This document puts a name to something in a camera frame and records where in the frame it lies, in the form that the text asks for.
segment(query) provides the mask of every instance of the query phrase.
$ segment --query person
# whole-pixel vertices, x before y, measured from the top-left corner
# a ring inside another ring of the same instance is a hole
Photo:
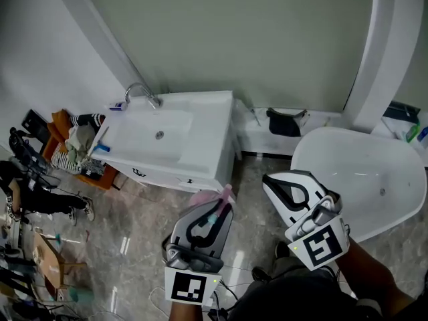
[[[36,172],[46,173],[48,168],[46,160],[30,144],[23,140],[23,137],[34,138],[34,136],[22,130],[17,130],[15,127],[12,127],[9,132],[9,147],[15,154],[15,157],[25,166],[31,167]]]
[[[0,161],[0,188],[6,194],[8,212],[12,219],[19,220],[22,207],[23,211],[68,214],[74,225],[75,209],[81,209],[89,220],[94,220],[92,200],[88,197],[54,194],[42,189],[38,184],[32,189],[30,185],[27,177],[13,163]]]
[[[254,268],[254,282],[230,311],[237,320],[419,320],[424,298],[398,289],[391,272],[355,241],[336,260],[358,300],[340,291],[328,270],[310,271],[280,242],[271,275]],[[200,306],[173,302],[170,321],[200,321]]]

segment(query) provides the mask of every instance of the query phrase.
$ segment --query tile floor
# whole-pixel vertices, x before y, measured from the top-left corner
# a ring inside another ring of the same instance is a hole
[[[267,269],[271,266],[274,246],[285,231],[262,190],[261,177],[289,167],[286,160],[255,157],[245,157],[235,166],[237,207],[222,255],[225,267],[221,273],[238,296],[251,283],[254,266]],[[164,286],[161,242],[171,232],[191,194],[144,187],[123,176],[116,179],[120,191],[101,191],[64,172],[56,171],[55,175],[62,179],[62,189],[80,191],[93,198],[96,210],[92,223],[79,213],[75,227],[66,215],[56,214],[52,221],[46,215],[30,215],[33,227],[39,227],[43,234],[61,236],[62,244],[56,246],[65,258],[88,264],[87,270],[70,272],[66,283],[89,287],[94,300],[91,304],[68,305],[81,316],[114,311],[127,321],[166,320],[159,311],[168,314],[170,308],[160,289]],[[31,257],[33,233],[28,227],[23,234],[26,257]],[[400,288],[418,296],[428,268],[427,204],[413,218],[365,241],[362,246],[391,269]],[[348,291],[344,281],[341,286]],[[224,288],[219,291],[220,305],[231,306],[231,294]],[[115,317],[98,314],[91,320],[115,320]]]

